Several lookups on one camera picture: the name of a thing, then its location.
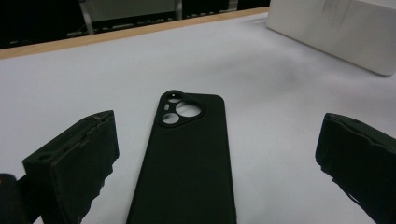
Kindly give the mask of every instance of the black phone case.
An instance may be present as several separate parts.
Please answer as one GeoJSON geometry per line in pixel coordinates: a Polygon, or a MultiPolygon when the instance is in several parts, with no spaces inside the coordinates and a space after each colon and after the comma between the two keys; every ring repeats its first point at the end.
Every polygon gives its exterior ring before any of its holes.
{"type": "Polygon", "coordinates": [[[224,101],[217,95],[168,91],[160,100],[134,191],[128,224],[236,223],[224,101]],[[179,116],[179,103],[198,105],[179,116]]]}

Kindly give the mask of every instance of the white box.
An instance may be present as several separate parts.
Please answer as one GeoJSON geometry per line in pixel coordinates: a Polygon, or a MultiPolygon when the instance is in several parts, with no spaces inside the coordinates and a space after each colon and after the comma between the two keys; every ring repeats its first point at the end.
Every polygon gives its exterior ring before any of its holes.
{"type": "Polygon", "coordinates": [[[380,75],[396,73],[396,0],[272,0],[267,26],[380,75]]]}

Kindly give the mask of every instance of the wooden table edge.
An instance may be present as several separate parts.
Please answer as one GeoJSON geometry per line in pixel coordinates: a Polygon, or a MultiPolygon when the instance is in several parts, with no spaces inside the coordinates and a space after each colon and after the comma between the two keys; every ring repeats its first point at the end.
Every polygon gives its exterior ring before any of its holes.
{"type": "Polygon", "coordinates": [[[0,60],[37,54],[37,53],[44,53],[58,49],[68,49],[73,47],[87,46],[90,44],[101,43],[105,41],[121,39],[135,35],[145,35],[154,32],[170,30],[170,29],[175,29],[175,28],[185,27],[195,24],[203,24],[212,21],[224,21],[224,20],[229,20],[244,16],[265,13],[268,12],[268,9],[269,9],[268,7],[258,7],[248,10],[226,12],[226,13],[188,19],[183,21],[171,21],[171,22],[165,22],[155,25],[142,26],[142,27],[120,30],[116,32],[109,32],[98,35],[86,35],[82,37],[52,41],[52,42],[17,47],[12,49],[0,49],[0,60]]]}

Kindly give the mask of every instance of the table surface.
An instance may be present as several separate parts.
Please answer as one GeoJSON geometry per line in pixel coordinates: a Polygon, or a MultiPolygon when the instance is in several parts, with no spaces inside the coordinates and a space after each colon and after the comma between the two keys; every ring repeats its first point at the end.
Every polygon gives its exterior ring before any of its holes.
{"type": "Polygon", "coordinates": [[[315,150],[326,112],[396,136],[396,76],[273,32],[261,10],[6,50],[0,171],[21,178],[33,151],[112,109],[120,158],[83,223],[125,223],[160,96],[212,93],[225,101],[238,223],[374,223],[320,171],[315,150]]]}

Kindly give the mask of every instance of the tabletop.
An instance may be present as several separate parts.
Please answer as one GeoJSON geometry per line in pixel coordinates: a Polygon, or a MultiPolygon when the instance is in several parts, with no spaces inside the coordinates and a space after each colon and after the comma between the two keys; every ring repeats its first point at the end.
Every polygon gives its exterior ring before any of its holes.
{"type": "Polygon", "coordinates": [[[21,178],[24,158],[79,119],[112,109],[120,158],[82,223],[125,223],[161,95],[210,93],[225,102],[238,223],[374,223],[320,171],[315,150],[327,112],[396,136],[396,76],[273,32],[267,13],[240,13],[2,56],[1,172],[21,178]]]}

